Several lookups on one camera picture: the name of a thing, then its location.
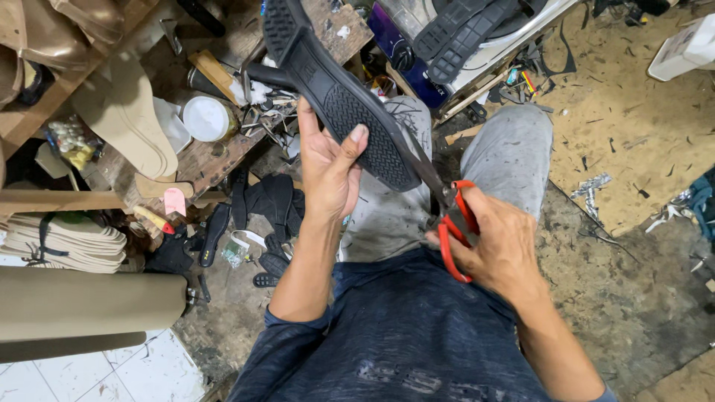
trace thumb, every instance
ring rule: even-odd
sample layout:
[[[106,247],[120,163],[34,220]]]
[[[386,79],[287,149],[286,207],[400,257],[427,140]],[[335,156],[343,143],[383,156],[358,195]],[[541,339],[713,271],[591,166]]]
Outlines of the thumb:
[[[358,124],[352,130],[340,145],[335,160],[332,162],[332,168],[339,175],[347,175],[347,171],[360,154],[368,147],[368,128],[364,124]]]

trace gray pants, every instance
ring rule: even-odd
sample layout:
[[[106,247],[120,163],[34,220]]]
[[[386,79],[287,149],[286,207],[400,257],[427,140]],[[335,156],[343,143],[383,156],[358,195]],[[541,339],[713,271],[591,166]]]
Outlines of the gray pants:
[[[396,97],[385,103],[405,132],[415,136],[432,159],[432,121],[422,101]],[[461,174],[485,194],[509,202],[537,220],[546,190],[553,131],[534,106],[500,108],[464,151]],[[339,260],[371,263],[427,245],[430,190],[423,183],[395,192],[363,172],[360,198],[340,241]]]

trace white jar lid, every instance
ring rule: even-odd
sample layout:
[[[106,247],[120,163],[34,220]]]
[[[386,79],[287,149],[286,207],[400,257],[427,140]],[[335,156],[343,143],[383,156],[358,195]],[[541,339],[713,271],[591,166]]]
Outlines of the white jar lid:
[[[228,111],[219,101],[209,97],[195,97],[184,107],[184,125],[195,139],[218,141],[228,130]]]

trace white plastic container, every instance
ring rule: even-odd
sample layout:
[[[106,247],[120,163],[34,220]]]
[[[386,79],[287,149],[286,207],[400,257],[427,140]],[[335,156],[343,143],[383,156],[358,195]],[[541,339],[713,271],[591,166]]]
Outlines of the white plastic container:
[[[195,97],[184,107],[184,126],[195,139],[218,141],[236,130],[233,111],[216,99]]]
[[[648,75],[669,81],[715,60],[715,14],[698,19],[671,36],[648,68]]]

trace forearm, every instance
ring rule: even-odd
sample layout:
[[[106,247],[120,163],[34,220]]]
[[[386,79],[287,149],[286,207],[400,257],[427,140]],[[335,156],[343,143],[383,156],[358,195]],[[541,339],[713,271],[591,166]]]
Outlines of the forearm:
[[[330,294],[339,234],[340,222],[305,216],[293,259],[273,292],[271,314],[295,322],[322,317]]]
[[[516,310],[524,356],[551,398],[592,401],[603,394],[601,377],[548,297]]]

